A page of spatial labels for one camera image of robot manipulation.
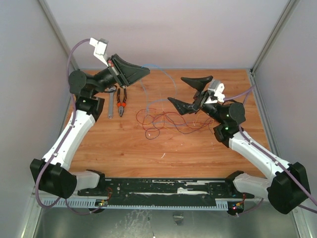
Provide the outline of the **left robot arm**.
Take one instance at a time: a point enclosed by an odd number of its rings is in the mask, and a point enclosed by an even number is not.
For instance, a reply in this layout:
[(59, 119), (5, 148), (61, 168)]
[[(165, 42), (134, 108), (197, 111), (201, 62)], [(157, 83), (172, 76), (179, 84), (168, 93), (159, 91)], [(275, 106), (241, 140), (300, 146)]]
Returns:
[(87, 189), (94, 195), (106, 191), (101, 174), (85, 171), (69, 172), (71, 161), (90, 128), (99, 119), (105, 100), (98, 93), (108, 93), (111, 87), (125, 89), (150, 74), (150, 69), (124, 61), (117, 54), (106, 60), (106, 68), (95, 75), (75, 70), (68, 77), (70, 93), (76, 97), (75, 110), (53, 147), (42, 159), (33, 159), (30, 171), (38, 190), (68, 199), (76, 190)]

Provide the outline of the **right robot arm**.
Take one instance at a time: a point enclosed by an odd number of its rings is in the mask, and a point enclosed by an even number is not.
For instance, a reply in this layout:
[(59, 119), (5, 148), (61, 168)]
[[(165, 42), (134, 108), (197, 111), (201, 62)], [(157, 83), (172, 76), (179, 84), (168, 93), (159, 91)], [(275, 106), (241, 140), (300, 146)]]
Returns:
[(223, 93), (225, 86), (221, 81), (215, 80), (213, 76), (183, 77), (181, 80), (194, 88), (196, 93), (192, 103), (168, 98), (178, 113), (186, 115), (202, 111), (207, 114), (218, 123), (213, 128), (217, 141), (242, 155), (264, 175), (264, 178), (260, 178), (242, 171), (232, 173), (224, 186), (228, 196), (252, 194), (268, 200), (282, 214), (288, 214), (296, 207), (308, 210), (302, 205), (307, 199), (316, 204), (305, 167), (274, 155), (241, 127), (246, 120), (244, 103), (237, 102), (235, 96), (226, 97)]

